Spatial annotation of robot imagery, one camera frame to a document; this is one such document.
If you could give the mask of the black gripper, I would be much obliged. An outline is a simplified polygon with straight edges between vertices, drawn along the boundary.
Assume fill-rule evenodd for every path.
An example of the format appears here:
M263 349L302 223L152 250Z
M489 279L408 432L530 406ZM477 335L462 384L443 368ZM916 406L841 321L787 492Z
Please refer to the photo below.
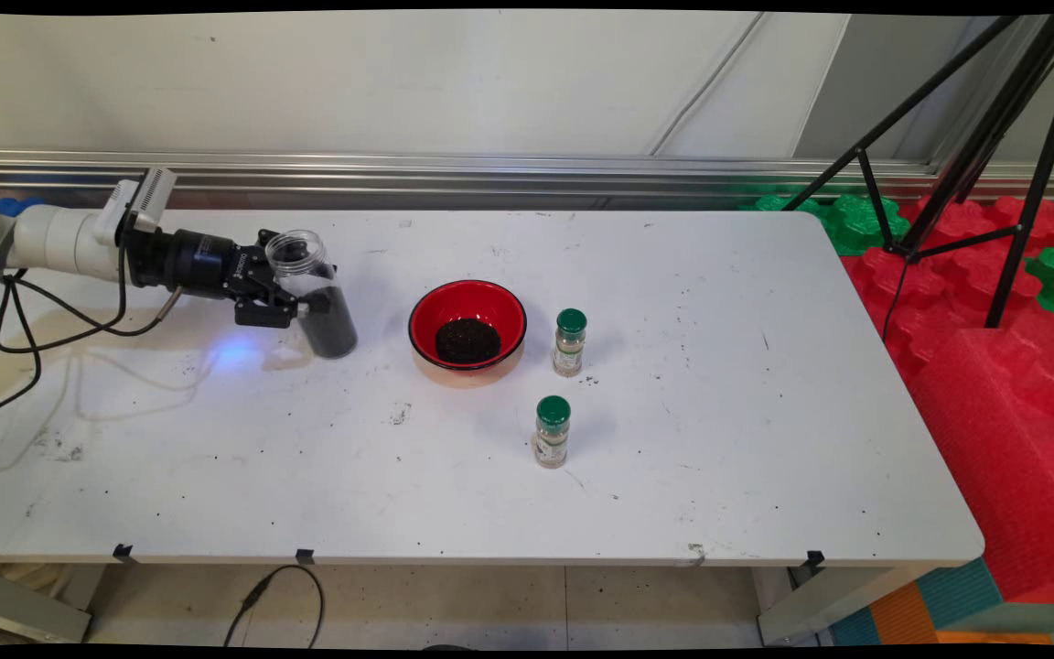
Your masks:
M235 304L234 322L240 326L288 329L290 321L309 312L309 297L287 291L271 268L290 263L288 232L264 229L258 245L239 245L196 231L128 230L124 250L134 286L229 297Z

